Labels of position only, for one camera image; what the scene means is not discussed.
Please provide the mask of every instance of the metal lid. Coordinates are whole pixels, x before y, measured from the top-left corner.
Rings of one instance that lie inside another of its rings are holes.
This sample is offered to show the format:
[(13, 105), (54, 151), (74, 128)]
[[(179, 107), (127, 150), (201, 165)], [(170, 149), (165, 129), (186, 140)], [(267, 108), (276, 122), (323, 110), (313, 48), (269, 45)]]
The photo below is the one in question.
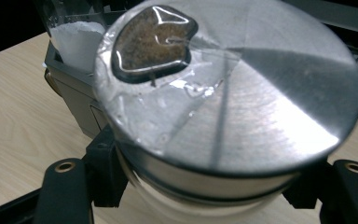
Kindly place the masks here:
[[(159, 22), (179, 11), (197, 23), (179, 41), (191, 60), (141, 82), (117, 78), (121, 31), (161, 6), (175, 11), (157, 10)], [(346, 46), (311, 16), (272, 0), (143, 2), (105, 34), (94, 90), (117, 140), (137, 146), (124, 152), (130, 161), (145, 154), (208, 175), (293, 172), (331, 153), (358, 118), (358, 67)]]

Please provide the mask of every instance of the brass screw hole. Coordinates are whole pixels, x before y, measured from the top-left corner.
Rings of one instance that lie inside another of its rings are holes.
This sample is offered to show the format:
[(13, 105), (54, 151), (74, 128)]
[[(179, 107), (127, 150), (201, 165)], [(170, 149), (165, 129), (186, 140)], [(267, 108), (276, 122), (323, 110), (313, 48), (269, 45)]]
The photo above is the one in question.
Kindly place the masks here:
[(57, 173), (65, 173), (75, 168), (75, 163), (71, 161), (63, 162), (56, 166), (55, 171)]
[(358, 174), (358, 164), (353, 163), (353, 162), (348, 162), (348, 163), (345, 163), (345, 167), (346, 167), (348, 170), (350, 170), (350, 171), (352, 171), (352, 172)]

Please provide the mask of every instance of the white powder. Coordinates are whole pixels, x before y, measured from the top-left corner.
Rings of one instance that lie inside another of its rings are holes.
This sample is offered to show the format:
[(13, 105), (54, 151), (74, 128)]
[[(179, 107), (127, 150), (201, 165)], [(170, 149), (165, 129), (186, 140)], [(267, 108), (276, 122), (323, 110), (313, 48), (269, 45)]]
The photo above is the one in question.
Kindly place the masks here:
[(97, 22), (76, 21), (50, 29), (51, 42), (63, 63), (93, 73), (95, 54), (104, 28)]

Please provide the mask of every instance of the wooden table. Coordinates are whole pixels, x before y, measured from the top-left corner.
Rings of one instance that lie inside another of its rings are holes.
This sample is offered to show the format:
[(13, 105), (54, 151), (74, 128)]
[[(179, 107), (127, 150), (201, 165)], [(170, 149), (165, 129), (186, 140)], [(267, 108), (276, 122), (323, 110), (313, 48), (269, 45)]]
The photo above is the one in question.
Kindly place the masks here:
[[(48, 35), (0, 52), (0, 205), (40, 188), (55, 161), (81, 158), (89, 139), (47, 84)], [(358, 124), (330, 161), (358, 161)], [(160, 223), (132, 186), (119, 208), (95, 208), (96, 223)], [(295, 210), (281, 196), (245, 223), (319, 223), (319, 210)]]

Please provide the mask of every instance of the clear plastic film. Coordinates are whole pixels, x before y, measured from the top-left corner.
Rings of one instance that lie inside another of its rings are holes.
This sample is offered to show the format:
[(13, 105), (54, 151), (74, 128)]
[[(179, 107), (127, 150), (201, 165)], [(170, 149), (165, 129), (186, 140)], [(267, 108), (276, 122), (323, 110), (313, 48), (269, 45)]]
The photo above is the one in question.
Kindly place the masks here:
[(197, 35), (199, 21), (173, 7), (150, 1), (121, 19), (100, 46), (97, 63), (110, 76), (98, 85), (112, 87), (102, 97), (111, 99), (106, 109), (115, 124), (138, 145), (163, 153), (241, 55)]

